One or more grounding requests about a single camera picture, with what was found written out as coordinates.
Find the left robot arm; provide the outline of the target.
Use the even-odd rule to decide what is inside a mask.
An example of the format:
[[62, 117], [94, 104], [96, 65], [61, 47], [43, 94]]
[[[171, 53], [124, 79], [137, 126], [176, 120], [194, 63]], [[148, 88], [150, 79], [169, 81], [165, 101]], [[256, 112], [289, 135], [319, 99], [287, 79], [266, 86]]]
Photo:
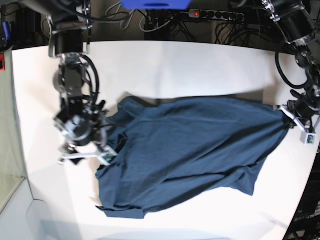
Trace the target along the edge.
[[306, 75], [305, 83], [296, 85], [290, 82], [281, 68], [280, 53], [275, 53], [278, 73], [295, 98], [286, 105], [276, 106], [276, 110], [291, 119], [291, 127], [301, 130], [303, 144], [313, 145], [317, 138], [316, 128], [320, 124], [312, 120], [320, 115], [320, 66], [315, 61], [310, 43], [315, 40], [317, 28], [301, 0], [263, 0], [261, 3], [283, 35], [281, 45], [293, 47], [295, 61]]

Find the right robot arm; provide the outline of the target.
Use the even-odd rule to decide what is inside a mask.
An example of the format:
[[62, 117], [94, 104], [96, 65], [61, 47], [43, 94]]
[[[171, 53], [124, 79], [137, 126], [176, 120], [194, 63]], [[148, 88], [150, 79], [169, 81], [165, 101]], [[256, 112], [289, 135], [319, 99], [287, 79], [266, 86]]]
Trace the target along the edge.
[[117, 156], [108, 144], [112, 122], [98, 101], [100, 78], [88, 57], [94, 23], [110, 23], [107, 16], [92, 16], [89, 0], [23, 0], [26, 7], [46, 15], [49, 26], [48, 54], [59, 59], [53, 85], [60, 97], [60, 112], [54, 125], [65, 138], [60, 148], [60, 164], [69, 160], [77, 165], [96, 158], [108, 166]]

